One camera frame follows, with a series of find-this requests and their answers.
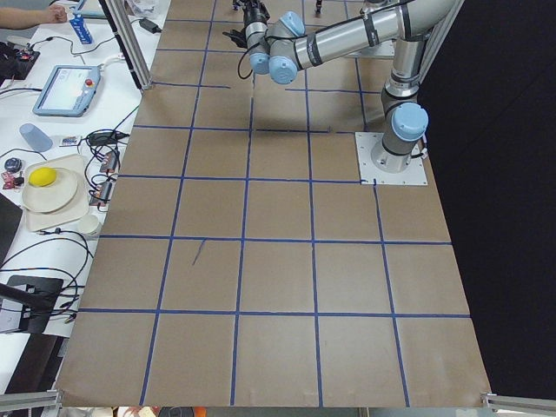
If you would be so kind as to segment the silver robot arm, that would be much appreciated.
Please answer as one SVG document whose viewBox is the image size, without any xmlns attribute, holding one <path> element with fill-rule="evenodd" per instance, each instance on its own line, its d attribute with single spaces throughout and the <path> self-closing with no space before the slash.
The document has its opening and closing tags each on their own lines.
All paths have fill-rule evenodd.
<svg viewBox="0 0 556 417">
<path fill-rule="evenodd" d="M 434 27 L 453 9 L 452 1 L 369 1 L 359 16 L 311 33 L 293 11 L 269 23 L 261 1 L 234 6 L 243 10 L 244 27 L 227 36 L 246 50 L 254 73 L 279 84 L 290 84 L 302 70 L 393 40 L 394 61 L 381 92 L 387 126 L 371 158 L 388 173 L 409 166 L 428 125 L 427 112 L 416 102 L 422 57 Z"/>
</svg>

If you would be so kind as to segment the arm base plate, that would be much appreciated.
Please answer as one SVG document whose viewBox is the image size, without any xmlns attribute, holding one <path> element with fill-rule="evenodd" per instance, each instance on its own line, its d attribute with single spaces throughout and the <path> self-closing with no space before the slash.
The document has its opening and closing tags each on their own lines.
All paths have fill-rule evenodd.
<svg viewBox="0 0 556 417">
<path fill-rule="evenodd" d="M 354 134 L 362 184 L 427 186 L 424 161 L 414 145 L 405 156 L 394 156 L 383 147 L 381 132 Z"/>
</svg>

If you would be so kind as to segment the person's hand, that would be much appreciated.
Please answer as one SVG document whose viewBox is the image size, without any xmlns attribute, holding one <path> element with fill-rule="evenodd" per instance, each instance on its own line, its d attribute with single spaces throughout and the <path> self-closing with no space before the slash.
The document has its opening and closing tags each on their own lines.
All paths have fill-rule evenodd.
<svg viewBox="0 0 556 417">
<path fill-rule="evenodd" d="M 60 4 L 52 4 L 45 11 L 44 23 L 66 23 L 68 14 L 64 6 Z"/>
</svg>

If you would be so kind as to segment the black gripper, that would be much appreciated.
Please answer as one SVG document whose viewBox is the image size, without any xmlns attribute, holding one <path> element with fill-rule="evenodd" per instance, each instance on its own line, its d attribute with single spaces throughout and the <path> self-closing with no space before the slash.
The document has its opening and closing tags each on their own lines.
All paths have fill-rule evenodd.
<svg viewBox="0 0 556 417">
<path fill-rule="evenodd" d="M 231 39 L 239 48 L 253 48 L 268 29 L 267 22 L 270 15 L 266 5 L 259 0 L 234 0 L 232 5 L 234 10 L 243 11 L 243 29 L 224 31 L 223 35 Z"/>
</svg>

